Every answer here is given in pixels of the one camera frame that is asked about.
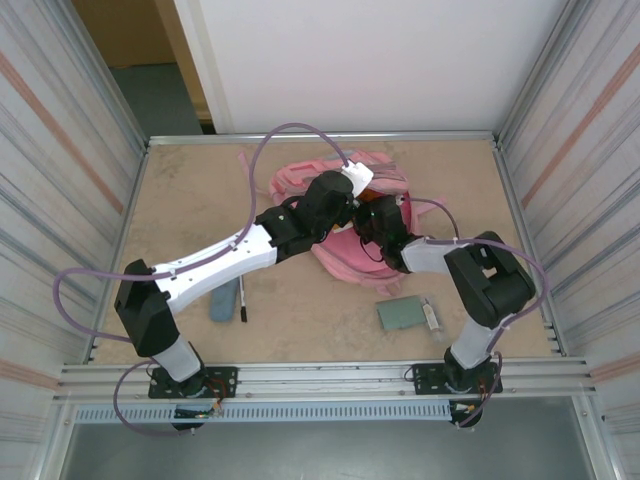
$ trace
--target doorway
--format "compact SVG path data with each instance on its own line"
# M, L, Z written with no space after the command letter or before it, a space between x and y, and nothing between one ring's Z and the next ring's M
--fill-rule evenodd
M145 135L215 134L171 0L72 0Z

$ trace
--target orange stripe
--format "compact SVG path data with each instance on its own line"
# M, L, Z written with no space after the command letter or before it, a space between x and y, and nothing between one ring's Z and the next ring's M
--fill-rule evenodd
M538 193L540 187L542 187L544 182L547 181L553 171L558 168L560 162L564 160L564 158L585 132L585 130L589 127L589 125L591 125L591 122L593 122L593 120L600 114L600 112L602 112L602 110L611 101L613 96L618 92L618 90L620 90L622 85L624 85L624 83L634 72L638 64L640 64L640 44L636 46L633 52L631 52L631 55L629 55L629 57L620 66L615 75L611 78L611 80L609 80L609 83L607 83L607 86L604 87L604 90L602 91L602 93L600 93L587 115L582 119L582 121L578 124L571 135L569 135L569 137L565 140L565 142L553 156L549 164L544 168L531 189L524 196L524 198L522 199L522 205L524 208L527 208L529 203L531 203L531 199L535 196L536 193Z
M60 142L60 145L64 147L67 153L73 158L80 168L84 170L87 176L91 179L98 190L106 197L107 201L118 213L122 213L124 206L115 196L115 194L109 189L106 183L100 178L98 173L91 167L88 160L84 157L82 152L75 146L69 135L64 131L62 126L51 115L49 110L42 104L42 102L36 97L33 90L29 88L24 79L20 76L18 71L11 65L11 62L0 52L0 71L5 78L11 83L13 88L20 94L22 99L31 107L34 113L40 118L42 123L49 129L53 136Z
M640 370L640 353L635 353L627 357L607 363L591 371L591 377L595 383L602 383L606 380L627 375L629 373Z
M28 383L36 387L48 388L49 390L55 390L58 387L57 378L2 359L0 359L0 378Z

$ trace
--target blue sponge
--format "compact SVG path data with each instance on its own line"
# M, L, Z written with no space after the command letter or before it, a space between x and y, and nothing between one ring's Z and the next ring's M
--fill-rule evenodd
M211 292L211 307L209 309L209 317L211 320L214 322L231 321L236 308L236 295L239 283L240 281L234 278Z

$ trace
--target pink backpack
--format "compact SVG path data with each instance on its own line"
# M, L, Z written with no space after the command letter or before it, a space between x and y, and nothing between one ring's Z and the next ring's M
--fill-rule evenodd
M418 216L435 207L423 203L411 205L411 202L401 200L410 198L409 181L396 163L380 152L348 150L345 154L352 162L364 163L373 171L373 181L367 187L369 190L398 197L405 224L411 232L418 235ZM244 153L238 159L247 172ZM276 205L280 205L287 198L306 192L311 180L320 173L327 170L338 171L341 167L342 160L337 155L289 164L271 178L268 194ZM445 203L444 198L437 200ZM404 274L392 270L384 262L376 261L380 258L380 248L374 243L362 245L353 228L332 231L324 242L314 245L311 251L327 271L340 280L373 287L382 295L397 295L400 292L400 279Z

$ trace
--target corrugated metal wall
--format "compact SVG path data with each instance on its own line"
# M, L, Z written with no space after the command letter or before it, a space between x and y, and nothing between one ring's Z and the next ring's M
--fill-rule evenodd
M53 277L66 267L111 267L144 155L73 15L65 2L0 8L3 479L32 467L60 367L81 361L86 348L53 306ZM63 301L91 326L103 288L72 278Z
M591 2L557 53L507 163L568 349L640 476L640 2Z

